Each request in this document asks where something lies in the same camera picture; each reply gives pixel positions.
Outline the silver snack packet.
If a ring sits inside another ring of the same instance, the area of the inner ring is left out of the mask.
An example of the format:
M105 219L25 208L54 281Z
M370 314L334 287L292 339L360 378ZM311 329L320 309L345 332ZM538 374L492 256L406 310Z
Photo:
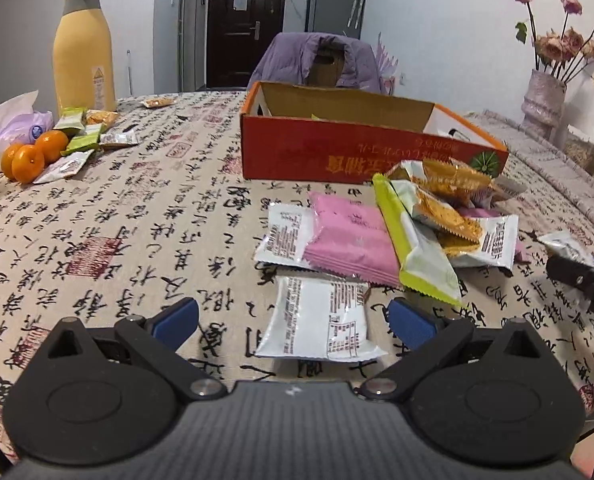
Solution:
M538 241L552 255L594 268L594 256L567 231L551 232L539 236Z

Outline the orange cardboard snack box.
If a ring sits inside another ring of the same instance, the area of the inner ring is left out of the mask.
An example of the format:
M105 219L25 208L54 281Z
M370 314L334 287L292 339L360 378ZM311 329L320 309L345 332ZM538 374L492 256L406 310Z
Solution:
M239 118L248 180L361 184L423 159L496 177L508 159L501 141L440 104L361 90L257 82Z

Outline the pink textured vase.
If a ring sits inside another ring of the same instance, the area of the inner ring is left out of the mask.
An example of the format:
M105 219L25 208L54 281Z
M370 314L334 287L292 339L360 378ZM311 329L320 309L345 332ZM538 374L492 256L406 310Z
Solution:
M521 104L521 125L547 140L556 148L565 144L566 133L560 122L564 114L567 85L556 77L532 70Z

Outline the green snack packet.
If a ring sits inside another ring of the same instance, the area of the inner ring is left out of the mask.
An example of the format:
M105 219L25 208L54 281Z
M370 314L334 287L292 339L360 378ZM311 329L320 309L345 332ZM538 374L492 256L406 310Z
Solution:
M60 152L62 156L68 156L76 152L85 152L89 150L97 150L100 135L104 132L105 126L103 124L87 125L85 129L73 136L66 148Z
M68 138L78 136L85 132L85 114L85 107L65 107L54 129L65 133Z

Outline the pink snack packet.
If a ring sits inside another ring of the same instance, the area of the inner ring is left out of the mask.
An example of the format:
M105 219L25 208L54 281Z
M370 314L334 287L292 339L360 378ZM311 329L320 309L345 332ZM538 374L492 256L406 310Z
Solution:
M318 270L374 285L401 287L399 261L375 206L312 192L313 237L303 257Z

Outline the calligraphy print tablecloth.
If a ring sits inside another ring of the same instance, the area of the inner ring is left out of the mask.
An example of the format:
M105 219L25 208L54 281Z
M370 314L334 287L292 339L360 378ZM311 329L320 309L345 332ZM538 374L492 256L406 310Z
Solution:
M190 297L199 328L181 354L222 382L341 380L359 384L392 364L403 346L386 319L394 290L366 303L376 360L333 363L256 356L277 295L277 269L254 261L272 203L308 206L310 194L371 203L367 185L247 181L240 169L240 92L196 92L172 106L120 106L119 131L140 144L95 154L70 180L24 188L0 177L0 449L15 453L2 423L9 389L66 316L108 327L153 316ZM594 426L594 315L545 276L538 237L569 232L594 255L594 229L535 171L508 153L504 172L524 192L501 204L520 221L527 261L512 270L463 269L462 302L445 307L480 326L528 320L580 390Z

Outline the dried pink roses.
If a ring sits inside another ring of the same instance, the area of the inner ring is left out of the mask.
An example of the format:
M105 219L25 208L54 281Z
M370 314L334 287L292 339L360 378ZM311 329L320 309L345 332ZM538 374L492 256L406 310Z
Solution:
M536 26L533 0L514 0L526 8L528 18L515 25L515 38L522 44L530 42L533 68L539 74L552 76L561 86L580 76L589 67L594 67L594 26L583 35L572 26L571 20L583 15L580 0L558 0L562 10L562 26L550 28L543 34Z

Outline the dark entrance door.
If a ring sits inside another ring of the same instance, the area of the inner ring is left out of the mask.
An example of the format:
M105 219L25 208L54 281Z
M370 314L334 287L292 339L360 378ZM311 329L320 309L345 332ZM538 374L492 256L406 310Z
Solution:
M245 87L274 37L283 31L285 0L209 0L209 88Z

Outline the orange cracker packet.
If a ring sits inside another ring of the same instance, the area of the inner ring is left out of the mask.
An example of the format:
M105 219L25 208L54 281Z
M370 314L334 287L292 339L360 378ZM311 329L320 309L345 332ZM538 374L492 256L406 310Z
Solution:
M111 128L119 119L120 114L112 110L88 110L85 114L87 125L103 125Z

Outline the golden cracker packet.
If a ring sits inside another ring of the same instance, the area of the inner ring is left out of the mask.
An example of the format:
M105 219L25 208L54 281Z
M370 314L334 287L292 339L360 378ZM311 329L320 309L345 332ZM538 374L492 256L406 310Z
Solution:
M435 159L402 160L386 177L412 219L434 230L449 255L479 247L483 227L457 208L467 206L475 192L486 190L490 177Z

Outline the long green white packet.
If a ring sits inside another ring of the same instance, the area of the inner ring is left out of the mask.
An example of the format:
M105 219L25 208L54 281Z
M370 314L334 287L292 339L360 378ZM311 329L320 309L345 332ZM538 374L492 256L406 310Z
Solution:
M377 206L398 258L401 284L458 307L462 302L458 277L434 231L412 219L383 174L374 174L372 182Z

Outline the orange mandarin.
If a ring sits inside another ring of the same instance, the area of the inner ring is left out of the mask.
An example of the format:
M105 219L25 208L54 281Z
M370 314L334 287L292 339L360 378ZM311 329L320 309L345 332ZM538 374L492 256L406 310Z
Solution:
M12 177L20 184L30 184L45 169L42 151L33 144L23 145L12 158Z
M45 165L57 162L62 157L70 140L62 130L48 130L34 142L34 146L42 153Z
M3 152L0 159L1 173L11 181L15 180L14 174L12 173L12 162L14 161L14 157L20 148L22 148L22 144L20 143L10 144Z

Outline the white packet with label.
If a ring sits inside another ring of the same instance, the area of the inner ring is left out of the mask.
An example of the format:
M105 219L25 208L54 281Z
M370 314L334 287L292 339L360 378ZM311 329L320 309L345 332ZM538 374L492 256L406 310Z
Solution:
M277 297L256 356L354 363L386 354L368 338L370 285L293 273L277 279Z

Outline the white snack packet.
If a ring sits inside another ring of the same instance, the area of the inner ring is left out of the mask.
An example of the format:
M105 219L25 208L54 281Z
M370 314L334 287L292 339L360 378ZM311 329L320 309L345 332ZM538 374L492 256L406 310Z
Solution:
M118 148L130 148L140 144L140 137L136 132L109 130L99 137L99 147L102 150L118 150Z

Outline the wooden chair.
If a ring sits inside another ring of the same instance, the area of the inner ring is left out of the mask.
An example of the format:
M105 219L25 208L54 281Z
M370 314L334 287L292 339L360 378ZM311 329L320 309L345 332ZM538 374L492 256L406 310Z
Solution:
M344 50L319 47L310 69L306 84L316 88L336 88L344 72Z

